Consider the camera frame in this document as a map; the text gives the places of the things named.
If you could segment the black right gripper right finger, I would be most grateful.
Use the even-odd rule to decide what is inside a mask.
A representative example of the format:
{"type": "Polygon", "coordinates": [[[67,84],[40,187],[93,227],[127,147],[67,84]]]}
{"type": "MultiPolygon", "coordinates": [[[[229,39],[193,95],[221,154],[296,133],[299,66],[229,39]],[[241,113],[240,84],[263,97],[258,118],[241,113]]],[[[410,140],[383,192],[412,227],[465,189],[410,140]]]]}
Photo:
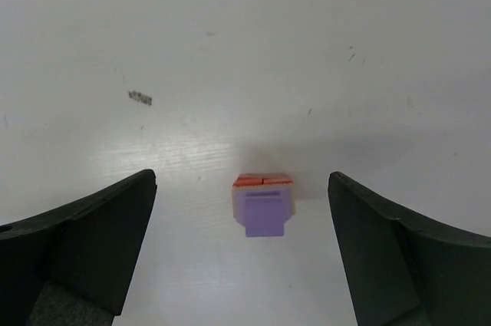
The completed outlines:
{"type": "Polygon", "coordinates": [[[329,176],[328,199],[359,325],[488,325],[490,239],[329,176]]]}

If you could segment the small purple block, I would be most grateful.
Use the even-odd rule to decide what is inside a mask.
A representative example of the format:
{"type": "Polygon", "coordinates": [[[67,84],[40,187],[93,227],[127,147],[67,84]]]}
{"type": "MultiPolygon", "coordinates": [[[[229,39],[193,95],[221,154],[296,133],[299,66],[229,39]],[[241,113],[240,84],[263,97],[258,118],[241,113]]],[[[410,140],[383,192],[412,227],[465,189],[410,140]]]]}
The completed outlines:
{"type": "Polygon", "coordinates": [[[283,236],[284,209],[280,199],[255,198],[245,201],[245,236],[283,236]]]}

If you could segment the large purple roof block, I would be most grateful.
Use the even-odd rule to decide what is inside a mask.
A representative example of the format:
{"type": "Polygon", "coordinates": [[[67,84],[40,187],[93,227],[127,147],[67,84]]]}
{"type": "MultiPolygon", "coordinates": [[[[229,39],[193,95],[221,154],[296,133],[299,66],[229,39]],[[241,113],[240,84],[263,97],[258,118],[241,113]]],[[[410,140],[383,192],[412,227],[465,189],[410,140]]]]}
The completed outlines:
{"type": "MultiPolygon", "coordinates": [[[[246,193],[246,194],[241,194],[241,198],[239,198],[239,207],[237,209],[237,216],[238,218],[235,219],[237,223],[240,225],[244,226],[246,224],[246,199],[247,198],[279,198],[279,192],[274,192],[273,194],[269,194],[267,196],[260,196],[257,193],[246,193]]],[[[287,222],[286,219],[286,204],[285,201],[282,200],[282,206],[284,208],[284,222],[287,222]]]]}

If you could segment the red wood block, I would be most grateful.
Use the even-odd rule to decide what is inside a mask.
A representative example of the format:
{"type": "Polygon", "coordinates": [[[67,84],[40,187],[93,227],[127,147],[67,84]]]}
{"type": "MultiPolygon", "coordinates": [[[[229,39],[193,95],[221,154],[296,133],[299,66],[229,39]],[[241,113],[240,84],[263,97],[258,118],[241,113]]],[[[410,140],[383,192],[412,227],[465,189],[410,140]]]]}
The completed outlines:
{"type": "Polygon", "coordinates": [[[262,177],[263,185],[291,185],[292,178],[288,174],[269,174],[262,177]]]}

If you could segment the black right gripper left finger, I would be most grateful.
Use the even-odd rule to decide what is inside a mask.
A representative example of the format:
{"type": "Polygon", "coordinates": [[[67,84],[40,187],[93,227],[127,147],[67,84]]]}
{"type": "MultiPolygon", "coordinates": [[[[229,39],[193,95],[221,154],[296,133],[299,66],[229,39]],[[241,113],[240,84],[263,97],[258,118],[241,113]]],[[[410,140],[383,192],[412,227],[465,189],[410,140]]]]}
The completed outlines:
{"type": "Polygon", "coordinates": [[[141,170],[1,226],[3,325],[111,325],[121,315],[157,193],[141,170]]]}

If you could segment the red block with letter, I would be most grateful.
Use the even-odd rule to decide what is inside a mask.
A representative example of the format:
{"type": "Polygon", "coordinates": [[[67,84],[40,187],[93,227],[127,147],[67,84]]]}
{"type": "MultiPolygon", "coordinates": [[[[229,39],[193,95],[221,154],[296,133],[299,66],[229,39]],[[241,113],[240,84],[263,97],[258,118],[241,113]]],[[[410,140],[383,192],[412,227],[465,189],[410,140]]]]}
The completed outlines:
{"type": "Polygon", "coordinates": [[[263,176],[260,174],[239,174],[233,187],[244,187],[244,186],[261,186],[263,184],[263,176]]]}

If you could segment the natural wood block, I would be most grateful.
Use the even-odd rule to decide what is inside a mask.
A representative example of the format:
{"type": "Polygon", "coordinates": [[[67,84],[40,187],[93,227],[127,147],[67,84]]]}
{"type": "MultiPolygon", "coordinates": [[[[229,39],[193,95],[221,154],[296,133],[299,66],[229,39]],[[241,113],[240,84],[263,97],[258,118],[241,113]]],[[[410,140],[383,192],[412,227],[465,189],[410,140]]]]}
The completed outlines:
{"type": "Polygon", "coordinates": [[[286,204],[286,221],[296,214],[296,196],[295,187],[292,183],[290,184],[272,184],[272,185],[261,185],[261,186],[238,186],[232,188],[232,210],[233,217],[235,219],[237,216],[237,209],[239,207],[239,198],[241,194],[254,193],[260,196],[267,196],[273,194],[274,192],[279,192],[279,197],[285,201],[286,204]]]}

